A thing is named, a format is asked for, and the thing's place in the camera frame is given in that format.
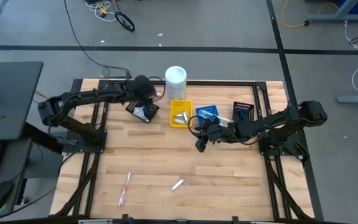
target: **silver object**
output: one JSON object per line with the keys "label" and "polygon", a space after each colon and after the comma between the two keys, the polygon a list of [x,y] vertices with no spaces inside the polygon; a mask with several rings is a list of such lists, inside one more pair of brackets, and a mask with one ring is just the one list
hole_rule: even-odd
{"label": "silver object", "polygon": [[187,111],[183,111],[183,117],[184,117],[184,122],[186,122],[186,124],[189,123],[189,113]]}
{"label": "silver object", "polygon": [[181,119],[175,119],[174,122],[179,123],[179,124],[186,124],[186,122]]}
{"label": "silver object", "polygon": [[184,181],[186,181],[185,178],[181,178],[179,181],[177,181],[177,183],[175,185],[173,185],[171,190],[175,191],[180,185],[182,185],[184,183]]}

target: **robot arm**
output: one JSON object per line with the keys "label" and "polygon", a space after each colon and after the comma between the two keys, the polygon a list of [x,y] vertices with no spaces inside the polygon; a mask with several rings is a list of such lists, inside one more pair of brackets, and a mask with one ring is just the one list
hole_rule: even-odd
{"label": "robot arm", "polygon": [[138,101],[144,105],[143,113],[148,116],[152,111],[153,98],[156,96],[154,85],[145,76],[138,76],[121,84],[107,85],[101,90],[66,92],[39,103],[38,110],[42,122],[49,127],[62,126],[82,136],[88,144],[102,140],[104,130],[95,129],[90,123],[81,123],[68,116],[76,106],[99,102],[121,103]]}
{"label": "robot arm", "polygon": [[208,141],[246,143],[258,134],[264,135],[268,131],[268,140],[271,146],[285,142],[287,137],[303,127],[320,126],[327,120],[327,114],[321,104],[316,101],[304,101],[299,106],[288,106],[285,110],[264,117],[257,121],[240,121],[229,123],[227,127],[219,124],[217,119],[205,119],[198,128],[198,133],[193,133],[198,138],[195,146],[199,152],[203,152]]}

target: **butcher block tabletop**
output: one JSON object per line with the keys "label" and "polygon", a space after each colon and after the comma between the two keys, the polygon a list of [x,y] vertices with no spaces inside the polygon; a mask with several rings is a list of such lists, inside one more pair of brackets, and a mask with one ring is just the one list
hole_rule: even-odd
{"label": "butcher block tabletop", "polygon": [[[81,91],[97,88],[99,81],[84,79]],[[285,109],[283,83],[266,82],[266,85],[271,112]],[[263,97],[259,95],[266,116]],[[186,99],[192,100],[193,114],[195,108],[216,105],[219,115],[227,118],[232,117],[234,101],[255,104],[249,86],[188,85]],[[149,124],[127,112],[127,104],[110,104],[106,122],[108,137],[98,167],[91,218],[121,218],[122,214],[129,214],[134,219],[153,220],[231,220],[233,216],[244,221],[274,220],[265,161],[258,144],[209,142],[205,152],[199,153],[194,145],[197,139],[187,128],[170,127],[167,95],[155,104],[160,109]],[[74,117],[83,123],[90,122],[93,107],[79,106]],[[102,108],[100,105],[99,120]],[[196,127],[196,119],[193,121],[192,127]],[[289,193],[313,217],[302,163],[292,156],[282,156],[281,161]],[[77,188],[82,162],[83,154],[77,153],[61,168],[51,214],[58,212]],[[125,204],[119,207],[130,171]],[[172,186],[180,178],[186,181],[172,192]],[[280,216],[284,217],[281,195],[277,189],[276,192]],[[87,189],[80,213],[85,209],[86,195]]]}

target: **yellow box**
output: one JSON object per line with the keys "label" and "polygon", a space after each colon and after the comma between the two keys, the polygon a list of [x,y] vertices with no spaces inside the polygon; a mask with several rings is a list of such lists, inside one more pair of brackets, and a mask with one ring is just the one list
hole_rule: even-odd
{"label": "yellow box", "polygon": [[174,115],[187,111],[189,119],[192,117],[192,101],[191,100],[172,100],[171,101],[171,126],[173,128],[186,128],[186,124],[178,124],[174,122]]}

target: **concrete floor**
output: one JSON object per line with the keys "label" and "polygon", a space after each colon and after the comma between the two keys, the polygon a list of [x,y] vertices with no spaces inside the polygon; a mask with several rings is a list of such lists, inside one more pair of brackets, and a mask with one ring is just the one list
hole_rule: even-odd
{"label": "concrete floor", "polygon": [[[134,33],[117,22],[96,19],[81,1],[67,3],[82,45],[277,48],[266,2],[261,0],[123,0],[120,6],[136,24]],[[344,38],[341,22],[315,22],[299,29],[284,27],[279,20],[284,3],[285,0],[273,1],[285,49],[352,50]],[[321,1],[291,0],[285,15],[287,23],[304,21],[307,14],[316,14],[321,4]],[[323,13],[334,11],[327,7]],[[348,34],[358,35],[358,23],[349,24]],[[0,15],[0,45],[77,46],[77,43],[62,1],[9,0]],[[167,67],[180,65],[190,79],[284,81],[278,54],[94,50],[89,55],[100,63],[126,67],[133,75],[162,77]],[[334,101],[338,95],[358,95],[351,85],[358,56],[286,57],[298,101],[318,100],[329,116],[324,126],[305,129],[324,219],[358,223],[358,106],[338,105]],[[101,68],[81,51],[0,50],[0,62],[31,60],[44,62],[37,89],[49,96],[69,91],[74,78],[101,74]],[[111,75],[122,74],[112,70]],[[45,131],[35,105],[27,120]],[[28,181],[25,195],[37,198],[55,186],[57,176],[47,177]],[[52,197],[49,195],[7,220],[45,217]]]}

